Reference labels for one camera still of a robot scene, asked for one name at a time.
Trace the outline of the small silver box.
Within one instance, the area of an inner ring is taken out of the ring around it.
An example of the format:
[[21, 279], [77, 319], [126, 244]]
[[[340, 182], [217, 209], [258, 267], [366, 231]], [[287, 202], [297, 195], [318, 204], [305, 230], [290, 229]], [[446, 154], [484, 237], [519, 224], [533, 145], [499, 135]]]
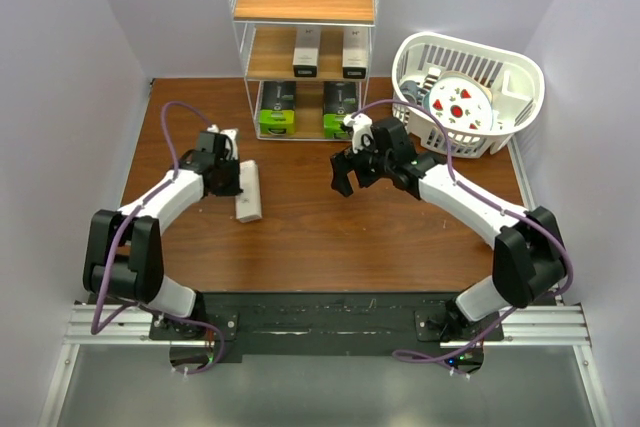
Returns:
[[242, 192], [235, 198], [235, 216], [241, 223], [262, 219], [262, 202], [259, 169], [254, 160], [240, 164], [240, 188]]

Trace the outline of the black green razor box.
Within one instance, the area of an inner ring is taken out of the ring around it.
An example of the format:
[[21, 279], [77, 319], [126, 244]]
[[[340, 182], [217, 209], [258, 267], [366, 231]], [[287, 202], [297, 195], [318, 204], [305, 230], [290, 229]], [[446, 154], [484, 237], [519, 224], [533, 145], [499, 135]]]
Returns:
[[266, 81], [263, 83], [258, 114], [262, 135], [290, 136], [296, 131], [296, 83]]
[[323, 132], [326, 139], [345, 139], [342, 130], [346, 115], [359, 108], [359, 91], [355, 82], [325, 82], [323, 84]]

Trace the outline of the silver box with H logo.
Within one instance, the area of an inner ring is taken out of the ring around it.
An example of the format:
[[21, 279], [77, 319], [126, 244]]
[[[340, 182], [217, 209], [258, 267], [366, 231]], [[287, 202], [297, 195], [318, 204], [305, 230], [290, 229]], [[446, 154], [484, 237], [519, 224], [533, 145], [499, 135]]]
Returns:
[[295, 77], [316, 77], [321, 28], [301, 26], [296, 30], [292, 67]]

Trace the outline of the narrow silver razor box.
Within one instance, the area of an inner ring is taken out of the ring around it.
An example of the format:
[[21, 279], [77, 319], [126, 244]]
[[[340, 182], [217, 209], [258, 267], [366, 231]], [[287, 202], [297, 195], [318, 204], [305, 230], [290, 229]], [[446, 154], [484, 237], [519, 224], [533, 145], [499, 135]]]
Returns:
[[345, 79], [364, 79], [369, 62], [369, 29], [345, 27], [342, 41], [342, 73]]

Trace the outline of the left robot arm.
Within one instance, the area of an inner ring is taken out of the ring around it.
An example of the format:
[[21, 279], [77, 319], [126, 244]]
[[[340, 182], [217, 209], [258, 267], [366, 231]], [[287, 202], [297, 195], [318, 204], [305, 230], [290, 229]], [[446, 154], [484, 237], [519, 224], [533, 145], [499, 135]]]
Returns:
[[97, 295], [91, 333], [101, 332], [116, 316], [101, 317], [108, 298], [138, 305], [170, 319], [185, 339], [207, 327], [202, 294], [171, 279], [164, 269], [162, 235], [191, 205], [207, 196], [242, 193], [236, 129], [216, 126], [199, 133], [196, 147], [173, 157], [158, 184], [117, 210], [101, 209], [90, 223], [83, 286]]

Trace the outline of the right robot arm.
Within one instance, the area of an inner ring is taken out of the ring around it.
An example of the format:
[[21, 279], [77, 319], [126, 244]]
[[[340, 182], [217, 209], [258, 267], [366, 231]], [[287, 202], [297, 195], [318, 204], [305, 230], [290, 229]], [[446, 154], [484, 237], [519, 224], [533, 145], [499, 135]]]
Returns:
[[448, 212], [478, 234], [493, 251], [491, 274], [448, 301], [443, 329], [469, 339], [481, 320], [507, 307], [525, 308], [567, 278], [555, 216], [544, 207], [527, 210], [468, 182], [449, 163], [417, 152], [395, 117], [374, 121], [349, 114], [341, 125], [350, 147], [330, 159], [331, 187], [348, 197], [349, 177], [361, 188], [388, 179], [395, 188]]

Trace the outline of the grey item in basket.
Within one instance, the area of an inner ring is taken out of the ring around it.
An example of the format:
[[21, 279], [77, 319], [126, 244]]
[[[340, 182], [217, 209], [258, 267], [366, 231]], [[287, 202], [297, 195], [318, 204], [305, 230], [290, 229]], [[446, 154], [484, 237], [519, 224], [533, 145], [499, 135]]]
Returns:
[[425, 90], [414, 80], [405, 80], [400, 85], [400, 91], [407, 102], [421, 106], [425, 97]]

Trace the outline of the watermelon pattern plate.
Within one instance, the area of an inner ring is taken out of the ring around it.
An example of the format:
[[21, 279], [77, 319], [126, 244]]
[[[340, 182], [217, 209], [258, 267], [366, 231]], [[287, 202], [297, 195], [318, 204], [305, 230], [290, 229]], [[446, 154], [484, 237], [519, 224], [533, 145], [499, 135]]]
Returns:
[[422, 104], [448, 128], [482, 131], [490, 130], [494, 124], [493, 99], [489, 89], [462, 73], [442, 74]]

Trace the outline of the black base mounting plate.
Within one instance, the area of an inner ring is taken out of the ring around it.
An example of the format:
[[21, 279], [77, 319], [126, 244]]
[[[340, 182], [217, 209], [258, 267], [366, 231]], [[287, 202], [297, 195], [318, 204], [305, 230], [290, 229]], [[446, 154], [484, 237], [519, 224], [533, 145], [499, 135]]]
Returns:
[[438, 356], [451, 292], [209, 292], [207, 320], [223, 359], [246, 355], [382, 356], [397, 349]]

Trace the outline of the white plastic dish basket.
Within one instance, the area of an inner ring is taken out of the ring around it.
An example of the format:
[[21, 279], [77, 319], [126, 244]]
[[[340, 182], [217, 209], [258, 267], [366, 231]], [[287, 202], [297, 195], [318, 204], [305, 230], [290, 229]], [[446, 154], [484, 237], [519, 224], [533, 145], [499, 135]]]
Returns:
[[[405, 80], [425, 90], [445, 72], [465, 74], [489, 89], [494, 124], [490, 130], [474, 131], [445, 127], [427, 109], [407, 102], [400, 91]], [[396, 52], [392, 67], [393, 115], [429, 150], [446, 151], [445, 139], [456, 157], [478, 158], [494, 154], [517, 132], [528, 127], [541, 110], [545, 82], [539, 66], [528, 57], [433, 32], [409, 36]]]

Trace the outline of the aluminium frame rail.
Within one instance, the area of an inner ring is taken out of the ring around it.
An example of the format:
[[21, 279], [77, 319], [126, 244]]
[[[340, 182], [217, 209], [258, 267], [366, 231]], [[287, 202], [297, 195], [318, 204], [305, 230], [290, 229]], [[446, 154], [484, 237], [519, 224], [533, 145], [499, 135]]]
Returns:
[[[458, 290], [490, 269], [486, 244], [444, 210], [389, 181], [342, 197], [330, 142], [247, 141], [263, 219], [226, 223], [208, 201], [169, 231], [169, 270], [197, 287], [361, 293]], [[77, 308], [51, 383], [44, 426], [606, 426], [579, 307], [517, 312], [472, 377], [394, 360], [294, 349], [248, 355], [195, 376], [174, 372], [150, 318], [130, 310], [101, 335]]]

